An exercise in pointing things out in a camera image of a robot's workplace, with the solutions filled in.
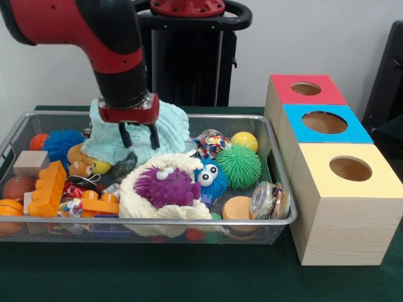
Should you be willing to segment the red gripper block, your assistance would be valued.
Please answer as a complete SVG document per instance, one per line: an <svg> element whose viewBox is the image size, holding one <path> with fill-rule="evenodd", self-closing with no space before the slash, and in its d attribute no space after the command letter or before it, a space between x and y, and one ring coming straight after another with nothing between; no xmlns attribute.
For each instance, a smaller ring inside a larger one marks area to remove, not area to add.
<svg viewBox="0 0 403 302"><path fill-rule="evenodd" d="M150 142L153 150L160 147L156 125L159 116L159 98L156 93L148 93L145 99L133 108L116 109L106 105L101 98L98 99L98 111L101 119L107 123L119 123L118 129L125 148L132 146L129 132L125 122L147 125L150 131Z"/></svg>

